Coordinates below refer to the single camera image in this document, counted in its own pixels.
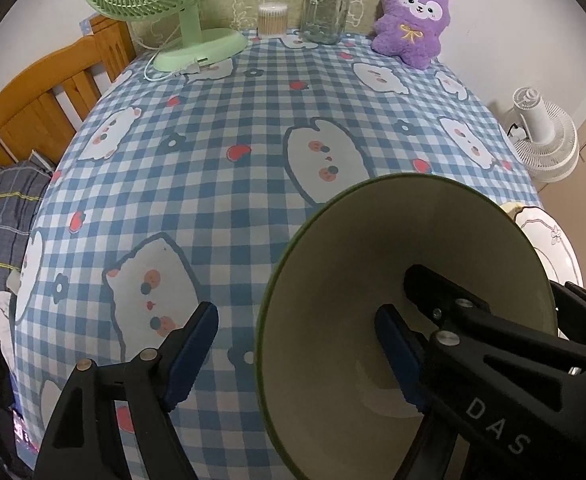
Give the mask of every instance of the wooden headboard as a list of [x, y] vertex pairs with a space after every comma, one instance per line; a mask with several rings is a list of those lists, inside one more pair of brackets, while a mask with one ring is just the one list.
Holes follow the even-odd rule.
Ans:
[[38, 150], [59, 162], [76, 131], [52, 89], [61, 85], [81, 120], [100, 98], [89, 69], [103, 63], [113, 81], [135, 57], [126, 23], [90, 20], [92, 35], [57, 50], [23, 70], [0, 92], [0, 165]]

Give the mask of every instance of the white wall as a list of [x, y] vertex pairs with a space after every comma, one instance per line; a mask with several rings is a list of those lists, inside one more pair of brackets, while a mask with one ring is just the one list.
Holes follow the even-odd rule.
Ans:
[[79, 39], [80, 22], [94, 12], [84, 0], [18, 0], [0, 23], [0, 91], [32, 62]]
[[540, 89], [586, 118], [586, 14], [575, 0], [450, 0], [446, 63], [502, 119], [513, 92]]

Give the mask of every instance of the purple plush toy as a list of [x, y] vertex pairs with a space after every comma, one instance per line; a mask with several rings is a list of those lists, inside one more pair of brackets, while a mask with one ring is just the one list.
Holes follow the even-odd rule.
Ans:
[[373, 50], [428, 68], [441, 50], [439, 35], [450, 23], [448, 0], [382, 0], [382, 7], [384, 16], [373, 27]]

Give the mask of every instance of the cotton swab container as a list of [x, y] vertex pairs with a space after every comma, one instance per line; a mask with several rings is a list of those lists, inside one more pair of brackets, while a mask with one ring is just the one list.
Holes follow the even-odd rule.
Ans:
[[262, 39], [287, 33], [289, 6], [287, 4], [260, 4], [257, 8], [257, 35]]

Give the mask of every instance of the checkered tablecloth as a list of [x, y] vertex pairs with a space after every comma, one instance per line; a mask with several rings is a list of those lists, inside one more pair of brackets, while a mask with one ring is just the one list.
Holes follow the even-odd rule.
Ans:
[[[410, 69], [363, 36], [251, 40], [162, 82], [144, 79], [147, 59], [92, 110], [35, 220], [16, 315], [25, 421], [41, 442], [79, 359], [128, 359], [209, 300], [219, 333], [171, 416], [185, 451], [203, 480], [291, 478], [265, 434], [252, 351], [271, 270], [306, 218], [345, 186], [398, 171], [498, 204], [539, 205], [537, 194], [490, 111], [439, 62]], [[118, 415], [144, 478], [126, 407]]]

